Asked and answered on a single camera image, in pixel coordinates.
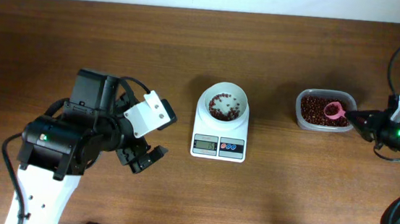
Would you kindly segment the pink measuring scoop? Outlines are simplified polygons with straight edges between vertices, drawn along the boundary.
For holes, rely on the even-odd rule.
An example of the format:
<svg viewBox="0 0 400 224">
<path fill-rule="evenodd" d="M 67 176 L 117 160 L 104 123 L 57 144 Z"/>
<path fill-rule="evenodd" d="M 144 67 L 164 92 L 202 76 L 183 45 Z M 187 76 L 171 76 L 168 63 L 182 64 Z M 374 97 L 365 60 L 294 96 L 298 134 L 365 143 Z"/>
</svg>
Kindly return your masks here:
<svg viewBox="0 0 400 224">
<path fill-rule="evenodd" d="M 330 120 L 338 120 L 345 117 L 345 110 L 338 101 L 328 103 L 323 109 L 323 113 Z"/>
</svg>

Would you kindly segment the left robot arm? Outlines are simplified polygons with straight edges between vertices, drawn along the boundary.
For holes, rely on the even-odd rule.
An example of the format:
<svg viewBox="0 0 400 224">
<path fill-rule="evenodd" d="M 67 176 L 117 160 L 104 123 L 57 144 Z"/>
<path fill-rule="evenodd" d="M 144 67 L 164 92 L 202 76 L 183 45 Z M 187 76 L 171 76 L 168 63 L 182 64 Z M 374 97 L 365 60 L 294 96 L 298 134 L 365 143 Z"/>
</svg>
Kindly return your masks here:
<svg viewBox="0 0 400 224">
<path fill-rule="evenodd" d="M 167 100 L 142 82 L 139 101 L 129 86 L 131 77 L 81 69 L 72 94 L 48 107 L 22 132 L 14 168 L 6 139 L 1 146 L 14 197 L 6 224 L 58 224 L 85 171 L 101 153 L 115 152 L 119 162 L 138 174 L 168 151 L 152 148 L 145 135 L 163 130 L 176 120 Z"/>
</svg>

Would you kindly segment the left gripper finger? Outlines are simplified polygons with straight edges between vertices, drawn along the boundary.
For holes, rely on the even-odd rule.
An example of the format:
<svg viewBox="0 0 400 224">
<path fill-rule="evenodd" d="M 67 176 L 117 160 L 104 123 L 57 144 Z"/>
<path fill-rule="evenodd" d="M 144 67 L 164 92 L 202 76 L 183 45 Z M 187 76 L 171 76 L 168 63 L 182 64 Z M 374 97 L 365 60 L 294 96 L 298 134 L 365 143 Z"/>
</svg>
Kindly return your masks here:
<svg viewBox="0 0 400 224">
<path fill-rule="evenodd" d="M 163 107 L 166 109 L 166 112 L 169 116 L 169 121 L 166 124 L 163 124 L 162 126 L 158 127 L 158 130 L 163 130 L 166 127 L 174 124 L 177 120 L 177 116 L 174 112 L 174 109 L 171 107 L 170 103 L 167 101 L 167 99 L 162 99 L 161 103 Z"/>
<path fill-rule="evenodd" d="M 129 165 L 133 173 L 138 174 L 149 168 L 156 161 L 159 161 L 168 152 L 168 149 L 161 145 L 155 147 L 152 151 L 140 155 L 136 160 L 133 160 Z"/>
</svg>

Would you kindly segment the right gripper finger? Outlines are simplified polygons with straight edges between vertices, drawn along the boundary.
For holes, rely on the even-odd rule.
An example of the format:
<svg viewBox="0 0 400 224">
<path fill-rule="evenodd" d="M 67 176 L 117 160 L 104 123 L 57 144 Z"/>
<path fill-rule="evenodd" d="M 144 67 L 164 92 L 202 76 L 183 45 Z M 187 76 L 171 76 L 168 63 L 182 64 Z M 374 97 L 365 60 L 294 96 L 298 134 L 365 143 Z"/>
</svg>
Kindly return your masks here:
<svg viewBox="0 0 400 224">
<path fill-rule="evenodd" d="M 366 119 L 355 113 L 346 113 L 345 118 L 359 133 L 361 138 L 368 141 L 369 131 L 366 127 Z"/>
<path fill-rule="evenodd" d="M 376 115 L 379 115 L 381 111 L 379 110 L 366 110 L 366 111 L 347 111 L 344 116 L 346 118 L 353 118 L 353 119 L 357 119 L 357 118 L 362 118 L 362 119 L 368 119 L 369 117 L 373 117 Z"/>
</svg>

